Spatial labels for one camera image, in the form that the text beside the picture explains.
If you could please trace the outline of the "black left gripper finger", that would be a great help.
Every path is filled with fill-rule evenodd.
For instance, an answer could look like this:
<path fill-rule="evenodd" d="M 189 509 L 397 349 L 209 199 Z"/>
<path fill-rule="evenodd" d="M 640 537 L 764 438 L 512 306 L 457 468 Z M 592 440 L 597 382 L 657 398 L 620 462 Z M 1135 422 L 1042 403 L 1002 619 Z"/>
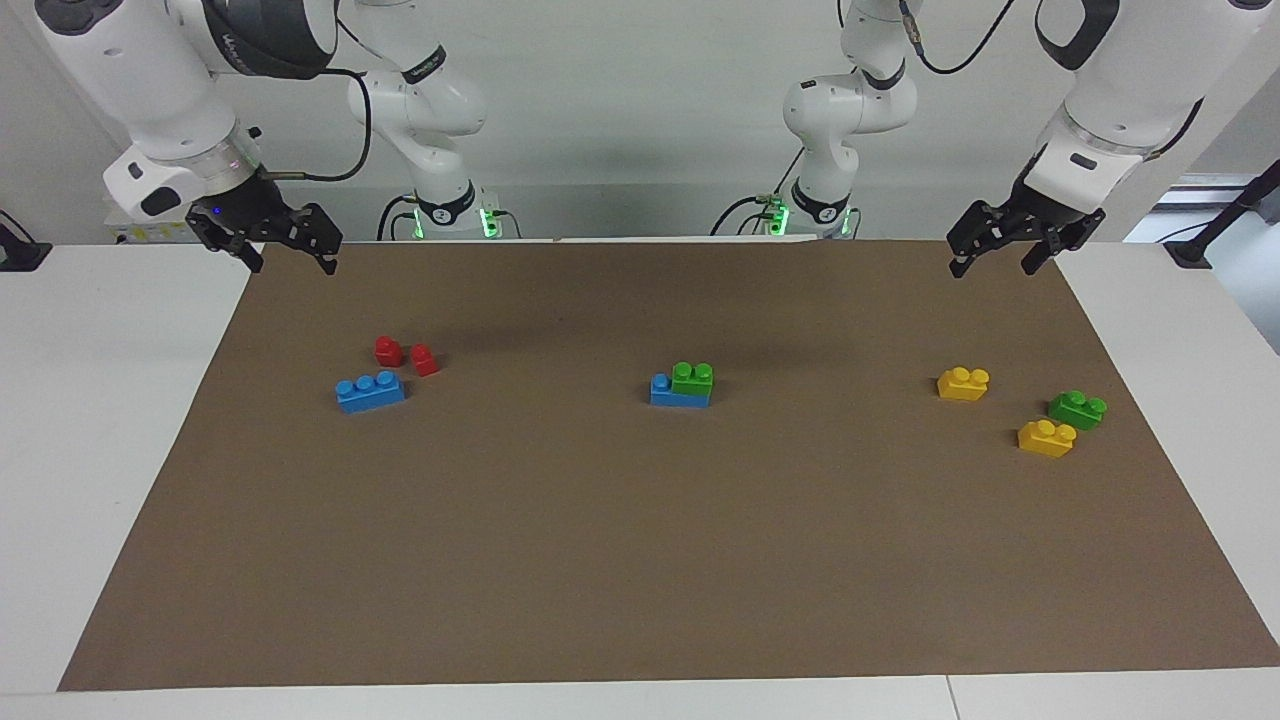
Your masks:
<path fill-rule="evenodd" d="M 1018 224 L 1018 214 L 1004 205 L 993 206 L 975 200 L 947 232 L 947 243 L 954 259 L 948 269 L 954 278 L 963 278 L 979 256 L 1000 250 L 1011 240 L 1011 227 Z"/>
<path fill-rule="evenodd" d="M 1076 227 L 1074 224 L 1036 224 L 1030 231 L 1030 238 L 1034 243 L 1021 259 L 1021 269 L 1027 275 L 1034 275 L 1059 254 L 1076 250 Z"/>

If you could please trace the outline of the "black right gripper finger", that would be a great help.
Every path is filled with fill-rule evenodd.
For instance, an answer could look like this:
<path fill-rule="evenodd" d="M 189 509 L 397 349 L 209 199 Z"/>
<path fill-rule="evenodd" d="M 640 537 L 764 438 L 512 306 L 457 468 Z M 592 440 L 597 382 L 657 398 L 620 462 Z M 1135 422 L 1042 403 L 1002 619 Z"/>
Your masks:
<path fill-rule="evenodd" d="M 211 252 L 224 252 L 239 260 L 251 273 L 262 270 L 264 260 L 259 250 L 241 234 L 228 234 L 224 231 L 200 231 L 201 245 Z"/>
<path fill-rule="evenodd" d="M 284 245 L 308 255 L 325 275 L 334 275 L 343 234 L 334 220 L 315 202 L 307 202 L 288 215 Z"/>

